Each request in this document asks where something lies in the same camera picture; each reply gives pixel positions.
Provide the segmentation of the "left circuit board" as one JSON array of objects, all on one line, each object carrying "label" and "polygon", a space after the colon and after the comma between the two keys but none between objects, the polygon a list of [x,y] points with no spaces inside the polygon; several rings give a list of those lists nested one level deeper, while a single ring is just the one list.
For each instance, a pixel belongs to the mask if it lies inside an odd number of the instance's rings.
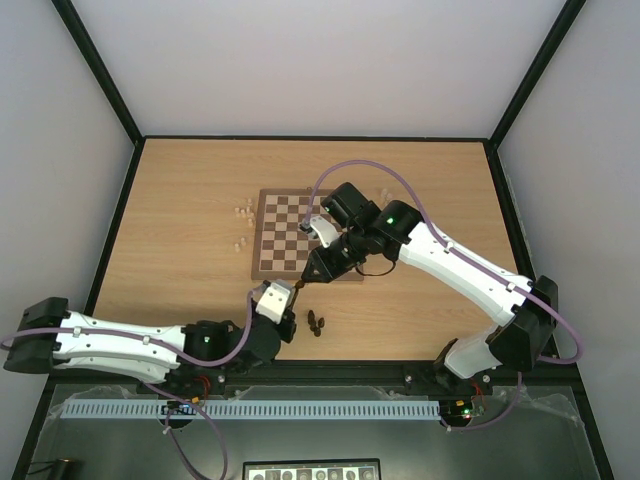
[{"label": "left circuit board", "polygon": [[195,415],[197,411],[203,410],[206,403],[200,401],[198,397],[191,399],[169,399],[164,407],[165,414],[174,415]]}]

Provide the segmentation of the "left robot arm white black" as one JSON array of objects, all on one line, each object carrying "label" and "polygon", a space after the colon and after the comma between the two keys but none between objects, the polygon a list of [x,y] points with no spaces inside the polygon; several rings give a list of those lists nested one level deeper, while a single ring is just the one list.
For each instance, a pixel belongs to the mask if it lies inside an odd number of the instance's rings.
[{"label": "left robot arm white black", "polygon": [[99,320],[49,297],[27,308],[17,331],[1,340],[7,371],[48,374],[87,369],[149,384],[192,376],[200,370],[247,371],[271,363],[296,332],[299,289],[265,281],[246,298],[246,321],[142,326]]}]

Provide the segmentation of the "right circuit board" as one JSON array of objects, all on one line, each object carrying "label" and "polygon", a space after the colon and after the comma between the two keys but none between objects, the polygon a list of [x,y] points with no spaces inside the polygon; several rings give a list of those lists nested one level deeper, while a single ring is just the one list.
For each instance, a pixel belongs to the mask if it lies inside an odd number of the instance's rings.
[{"label": "right circuit board", "polygon": [[447,416],[471,419],[483,416],[487,410],[487,401],[484,397],[473,396],[468,399],[453,400],[448,404]]}]

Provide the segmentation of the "wooden chess board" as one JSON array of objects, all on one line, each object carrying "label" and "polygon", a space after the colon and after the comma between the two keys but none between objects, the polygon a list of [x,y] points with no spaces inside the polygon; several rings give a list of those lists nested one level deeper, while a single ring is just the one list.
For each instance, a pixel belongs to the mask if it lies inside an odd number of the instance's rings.
[{"label": "wooden chess board", "polygon": [[255,207],[251,279],[296,282],[310,252],[320,245],[299,229],[311,188],[262,189]]}]

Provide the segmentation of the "black aluminium frame rail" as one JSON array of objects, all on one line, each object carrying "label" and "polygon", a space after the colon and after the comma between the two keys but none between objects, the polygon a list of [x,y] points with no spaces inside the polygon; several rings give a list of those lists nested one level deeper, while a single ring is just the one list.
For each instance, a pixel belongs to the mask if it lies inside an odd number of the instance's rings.
[{"label": "black aluminium frame rail", "polygon": [[[432,367],[432,361],[275,361],[266,366],[251,369],[248,373],[230,369],[205,371],[191,368],[190,373],[169,375],[160,388],[174,394],[190,396],[204,393],[204,380],[208,378],[207,391],[211,395],[229,397],[236,391],[254,386],[272,387],[375,387],[406,395],[424,395],[431,398],[464,398],[479,390],[485,395],[492,387],[514,386],[515,370],[497,367],[476,374],[471,380],[453,380],[440,377]],[[527,387],[570,387],[582,394],[585,388],[576,366],[560,366],[539,363],[533,371],[522,374]],[[116,384],[133,383],[136,380],[123,375],[86,369],[55,371],[49,383],[55,384]]]}]

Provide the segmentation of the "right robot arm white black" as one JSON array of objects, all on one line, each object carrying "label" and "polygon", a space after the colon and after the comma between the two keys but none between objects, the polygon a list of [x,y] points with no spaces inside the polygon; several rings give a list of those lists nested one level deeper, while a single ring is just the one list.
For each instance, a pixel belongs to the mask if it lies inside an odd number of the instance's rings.
[{"label": "right robot arm white black", "polygon": [[549,312],[558,300],[554,281],[544,276],[532,281],[499,268],[429,225],[416,208],[399,200],[379,208],[349,182],[332,191],[321,208],[328,219],[307,215],[300,224],[320,242],[309,254],[302,282],[330,283],[360,271],[372,255],[404,263],[453,288],[493,322],[443,348],[433,362],[434,382],[455,392],[499,366],[521,373],[533,369],[557,325]]}]

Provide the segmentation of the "circuit board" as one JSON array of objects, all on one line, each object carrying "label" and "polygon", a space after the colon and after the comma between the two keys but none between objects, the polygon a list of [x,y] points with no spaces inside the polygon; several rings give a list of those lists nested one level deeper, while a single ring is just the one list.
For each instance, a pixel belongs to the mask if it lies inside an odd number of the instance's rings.
[{"label": "circuit board", "polygon": [[471,419],[483,416],[487,410],[487,401],[484,397],[473,396],[468,399],[453,400],[448,404],[447,416]]},{"label": "circuit board", "polygon": [[195,415],[197,411],[203,410],[206,403],[200,401],[198,397],[191,399],[169,399],[164,407],[165,414],[174,415]]}]

